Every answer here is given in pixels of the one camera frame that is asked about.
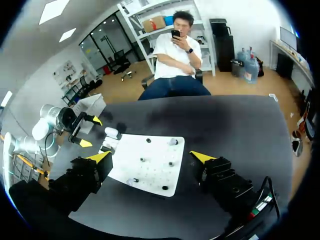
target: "black cabinet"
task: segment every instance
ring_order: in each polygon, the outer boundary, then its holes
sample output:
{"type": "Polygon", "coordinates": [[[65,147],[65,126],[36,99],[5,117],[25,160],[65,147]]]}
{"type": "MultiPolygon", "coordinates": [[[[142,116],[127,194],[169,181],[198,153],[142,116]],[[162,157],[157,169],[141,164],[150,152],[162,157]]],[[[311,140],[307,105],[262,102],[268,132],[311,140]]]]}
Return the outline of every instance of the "black cabinet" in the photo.
{"type": "Polygon", "coordinates": [[[278,62],[276,64],[276,72],[283,78],[291,79],[294,62],[290,57],[278,53],[278,62]]]}
{"type": "Polygon", "coordinates": [[[215,37],[215,53],[220,72],[231,72],[231,60],[235,58],[234,37],[232,35],[215,37]]]}
{"type": "Polygon", "coordinates": [[[216,62],[220,72],[231,72],[231,60],[235,58],[234,37],[224,18],[211,18],[216,62]]]}

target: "man's hand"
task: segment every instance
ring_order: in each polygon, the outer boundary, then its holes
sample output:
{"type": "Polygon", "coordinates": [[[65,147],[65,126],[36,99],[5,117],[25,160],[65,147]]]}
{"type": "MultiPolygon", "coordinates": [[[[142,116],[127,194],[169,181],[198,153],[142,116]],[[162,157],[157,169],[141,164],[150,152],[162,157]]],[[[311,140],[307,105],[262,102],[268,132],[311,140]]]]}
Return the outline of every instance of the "man's hand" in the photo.
{"type": "Polygon", "coordinates": [[[173,38],[171,38],[171,41],[174,44],[178,45],[181,49],[185,50],[186,52],[190,49],[190,46],[185,38],[173,36],[173,38]]]}
{"type": "Polygon", "coordinates": [[[183,66],[183,68],[181,69],[185,74],[187,75],[193,75],[195,74],[195,70],[189,66],[189,65],[185,65],[183,66]]]}

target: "black hair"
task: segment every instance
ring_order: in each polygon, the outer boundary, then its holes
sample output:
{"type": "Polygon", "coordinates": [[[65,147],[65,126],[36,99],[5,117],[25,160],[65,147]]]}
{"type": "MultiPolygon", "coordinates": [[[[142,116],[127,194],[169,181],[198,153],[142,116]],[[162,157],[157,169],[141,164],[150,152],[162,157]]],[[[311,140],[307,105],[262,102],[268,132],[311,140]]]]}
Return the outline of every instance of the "black hair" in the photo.
{"type": "Polygon", "coordinates": [[[192,16],[190,13],[186,11],[176,11],[173,15],[173,22],[175,22],[176,19],[183,19],[189,22],[189,26],[191,27],[194,24],[194,16],[192,16]]]}

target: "smartphone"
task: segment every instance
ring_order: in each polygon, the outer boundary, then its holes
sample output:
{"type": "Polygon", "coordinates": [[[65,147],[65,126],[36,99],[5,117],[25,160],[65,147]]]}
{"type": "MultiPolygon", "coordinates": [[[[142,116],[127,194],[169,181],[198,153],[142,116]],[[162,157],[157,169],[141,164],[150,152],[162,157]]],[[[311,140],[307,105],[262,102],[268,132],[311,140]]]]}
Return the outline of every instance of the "smartphone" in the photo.
{"type": "Polygon", "coordinates": [[[180,31],[178,31],[178,30],[171,30],[171,35],[172,35],[172,38],[174,38],[174,36],[180,37],[180,31]]]}

